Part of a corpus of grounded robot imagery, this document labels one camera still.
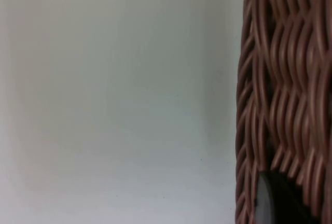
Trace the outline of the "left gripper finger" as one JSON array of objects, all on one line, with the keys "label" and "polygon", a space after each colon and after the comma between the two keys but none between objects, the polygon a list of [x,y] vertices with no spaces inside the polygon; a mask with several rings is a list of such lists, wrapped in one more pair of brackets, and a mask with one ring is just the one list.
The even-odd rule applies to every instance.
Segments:
[{"label": "left gripper finger", "polygon": [[302,202],[295,184],[283,175],[260,172],[255,199],[255,222],[264,224],[319,223]]}]

